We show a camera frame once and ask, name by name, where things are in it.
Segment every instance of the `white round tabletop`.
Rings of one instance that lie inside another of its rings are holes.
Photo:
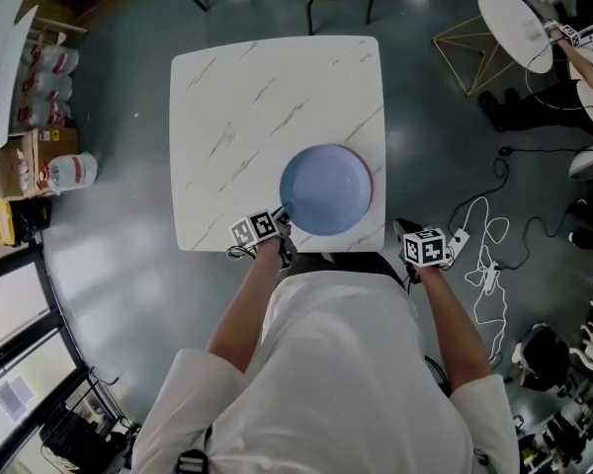
[[[543,24],[522,0],[478,0],[478,8],[498,43],[525,68],[549,44]],[[548,47],[529,69],[543,74],[551,70],[552,63],[553,53]]]

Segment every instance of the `white cord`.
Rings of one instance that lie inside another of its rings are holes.
[[[472,286],[481,288],[481,293],[478,295],[478,298],[476,299],[476,302],[474,303],[474,306],[472,307],[472,311],[474,313],[474,321],[476,321],[476,324],[481,326],[481,325],[489,325],[492,323],[501,323],[501,329],[496,334],[496,336],[494,336],[494,339],[492,340],[492,348],[490,350],[490,356],[489,356],[490,362],[492,362],[498,356],[498,354],[501,352],[501,344],[503,343],[503,338],[505,337],[505,327],[507,326],[507,319],[505,318],[505,315],[507,313],[507,302],[505,301],[505,288],[503,288],[503,286],[501,286],[498,281],[499,277],[501,275],[500,271],[494,270],[496,272],[496,277],[494,279],[492,288],[487,292],[484,290],[485,280],[487,279],[488,271],[492,267],[492,262],[493,262],[493,260],[490,256],[489,248],[488,248],[487,244],[485,243],[485,237],[486,236],[489,237],[489,239],[495,245],[503,242],[503,239],[505,239],[505,236],[507,235],[507,232],[510,229],[510,220],[507,219],[506,217],[499,216],[499,217],[492,218],[488,221],[488,217],[489,217],[489,213],[490,213],[489,203],[487,202],[486,197],[479,197],[473,203],[471,203],[470,207],[467,209],[466,221],[464,221],[464,226],[462,227],[463,231],[466,231],[467,221],[469,219],[470,212],[472,211],[472,208],[480,200],[483,200],[485,202],[485,218],[484,218],[484,222],[483,222],[483,235],[481,236],[481,245],[479,246],[479,250],[478,250],[478,259],[476,260],[476,269],[467,273],[464,276],[464,278]],[[492,234],[490,233],[490,226],[492,225],[492,223],[494,223],[496,221],[504,221],[505,222],[505,231],[503,232],[503,235],[501,235],[501,237],[498,240],[495,239],[492,236]],[[471,276],[476,273],[480,273],[480,278],[478,281],[475,281],[471,278]],[[481,300],[481,297],[490,296],[497,287],[500,288],[501,292],[502,292],[503,311],[501,313],[501,316],[499,318],[493,318],[493,319],[484,320],[484,321],[479,320],[476,309],[477,309],[478,303]]]
[[[538,53],[536,56],[534,56],[534,57],[533,57],[533,58],[530,60],[530,62],[527,64],[527,67],[525,67],[525,86],[527,86],[527,90],[530,92],[530,95],[534,95],[534,98],[535,98],[535,99],[536,99],[538,102],[540,102],[541,104],[543,104],[544,106],[547,106],[547,107],[549,107],[549,108],[556,109],[557,111],[581,111],[581,110],[584,110],[584,109],[593,109],[593,106],[572,107],[572,108],[556,107],[556,106],[553,106],[553,105],[551,105],[551,104],[548,104],[547,102],[543,102],[541,99],[539,99],[539,98],[538,98],[538,95],[536,95],[536,94],[535,94],[535,93],[532,91],[532,88],[530,88],[530,83],[529,83],[529,80],[528,80],[528,78],[527,78],[527,73],[528,73],[528,72],[529,72],[529,70],[530,70],[530,65],[531,65],[531,64],[534,62],[534,60],[535,60],[536,58],[540,58],[540,57],[541,57],[543,54],[545,54],[545,52],[547,51],[547,49],[549,49],[549,47],[550,47],[550,46],[551,46],[553,43],[555,43],[555,42],[558,42],[559,40],[565,40],[565,38],[551,40],[551,41],[550,41],[550,42],[549,42],[549,43],[548,43],[548,44],[547,44],[547,45],[546,45],[546,46],[543,48],[543,50],[542,50],[541,52],[539,52],[539,53]]]

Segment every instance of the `black pants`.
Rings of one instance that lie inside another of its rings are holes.
[[[506,130],[526,130],[538,126],[569,126],[582,128],[593,135],[593,120],[584,109],[578,111],[559,111],[541,104],[536,97],[559,108],[582,107],[577,95],[577,81],[561,81],[536,95],[500,106],[501,125]]]
[[[388,261],[378,253],[332,253],[328,262],[320,253],[299,253],[289,268],[281,271],[279,281],[289,276],[319,271],[341,271],[389,276],[402,287],[402,279],[395,273]]]

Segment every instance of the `gold metal frame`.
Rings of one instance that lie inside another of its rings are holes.
[[[516,61],[512,61],[509,65],[507,65],[506,67],[499,70],[492,77],[481,82],[483,75],[485,74],[485,72],[487,72],[487,68],[490,66],[490,63],[492,62],[492,60],[494,59],[494,56],[496,55],[496,51],[500,47],[498,41],[496,41],[496,45],[494,46],[494,48],[492,49],[492,52],[490,52],[489,57],[488,57],[487,51],[485,51],[485,49],[479,49],[478,47],[472,47],[471,45],[468,45],[465,43],[455,42],[455,41],[453,41],[453,39],[470,39],[473,37],[488,37],[488,36],[493,37],[492,33],[487,32],[487,33],[483,33],[483,34],[466,34],[466,35],[462,35],[462,36],[444,37],[447,33],[452,32],[453,30],[463,27],[469,23],[472,23],[472,22],[478,20],[480,17],[481,17],[481,15],[479,14],[478,16],[475,16],[472,19],[464,21],[463,23],[459,23],[458,25],[456,25],[452,28],[449,28],[446,31],[441,32],[440,34],[433,37],[433,45],[435,47],[437,47],[437,50],[442,54],[442,56],[444,56],[446,63],[448,63],[448,66],[453,71],[453,74],[455,74],[455,78],[457,79],[457,82],[462,87],[462,89],[464,90],[464,93],[466,93],[467,97],[469,97],[470,95],[479,91],[481,88],[483,88],[489,82],[493,81],[498,76],[500,76],[503,72],[505,72],[508,68],[510,68],[514,63],[516,63]],[[448,59],[448,56],[444,53],[444,51],[440,47],[440,43],[447,43],[450,45],[458,45],[459,47],[465,47],[466,49],[471,49],[471,50],[477,51],[481,54],[481,62],[479,63],[478,68],[476,69],[476,75],[474,76],[474,80],[472,81],[472,85],[470,86],[469,89],[466,88],[466,85],[464,84],[461,77],[457,73],[457,70],[455,70],[455,67],[453,66],[451,61]]]

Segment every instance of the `gray floor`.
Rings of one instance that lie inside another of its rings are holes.
[[[71,102],[82,148],[101,167],[90,188],[53,204],[44,234],[47,265],[78,346],[101,374],[120,374],[127,414],[142,421],[177,350],[202,347],[242,280],[248,262],[221,254],[185,253],[176,245],[169,182],[168,103],[174,56],[245,40],[305,33],[304,0],[210,0],[203,14],[190,0],[133,0],[92,26],[80,44]],[[387,219],[398,216],[445,228],[457,203],[497,184],[492,172],[501,145],[581,147],[593,138],[580,130],[543,128],[497,134],[476,101],[460,92],[430,38],[477,14],[476,0],[376,0],[375,21],[364,25],[366,0],[317,2],[321,34],[369,35],[381,49],[387,149]],[[473,58],[460,58],[470,61]],[[524,93],[523,69],[501,82]],[[535,80],[552,82],[550,77]],[[509,184],[490,196],[490,214],[511,220],[506,242],[493,251],[501,262],[524,256],[525,221],[540,215],[551,225],[584,192],[567,179],[570,155],[514,155]],[[456,226],[463,223],[460,213]],[[447,278],[471,311],[477,289],[464,281],[475,265],[481,211],[470,220],[473,238]],[[529,237],[528,264],[506,272],[508,326],[498,367],[509,371],[516,340],[533,322],[547,321],[569,340],[593,293],[593,254],[540,227]],[[394,261],[390,223],[383,251]],[[439,353],[421,286],[411,291],[420,311],[428,354]],[[483,302],[500,311],[496,296]],[[489,345],[493,327],[481,329]],[[509,386],[514,412],[547,416],[553,397]]]

